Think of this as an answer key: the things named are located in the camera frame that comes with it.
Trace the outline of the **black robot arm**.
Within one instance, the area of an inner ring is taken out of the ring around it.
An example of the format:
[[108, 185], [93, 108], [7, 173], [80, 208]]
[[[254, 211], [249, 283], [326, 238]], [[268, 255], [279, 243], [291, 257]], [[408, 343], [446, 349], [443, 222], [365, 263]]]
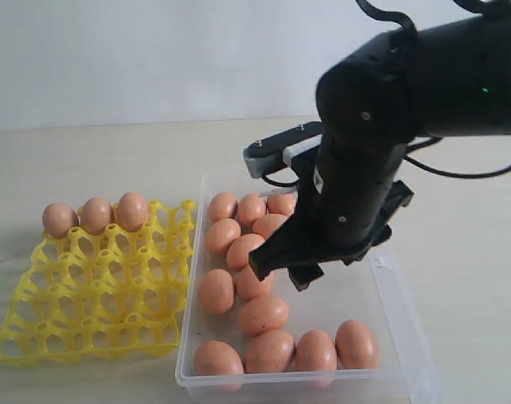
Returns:
[[446, 136], [511, 136], [511, 1], [463, 1], [468, 19], [418, 30], [404, 13], [362, 1], [397, 24], [325, 72], [319, 120], [255, 141], [253, 178], [296, 175], [295, 210], [248, 256], [259, 280], [286, 268], [298, 290], [322, 264], [350, 264], [391, 236], [413, 192], [395, 175], [411, 152]]

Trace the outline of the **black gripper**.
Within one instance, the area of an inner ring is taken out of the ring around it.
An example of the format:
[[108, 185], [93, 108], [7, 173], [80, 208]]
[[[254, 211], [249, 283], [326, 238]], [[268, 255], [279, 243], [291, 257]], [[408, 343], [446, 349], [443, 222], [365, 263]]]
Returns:
[[287, 147], [284, 162], [300, 179], [294, 215], [248, 255], [263, 281], [286, 268], [298, 291], [324, 275], [319, 263], [349, 265], [391, 235], [388, 221], [413, 192], [394, 179], [404, 144], [343, 146], [330, 138]]

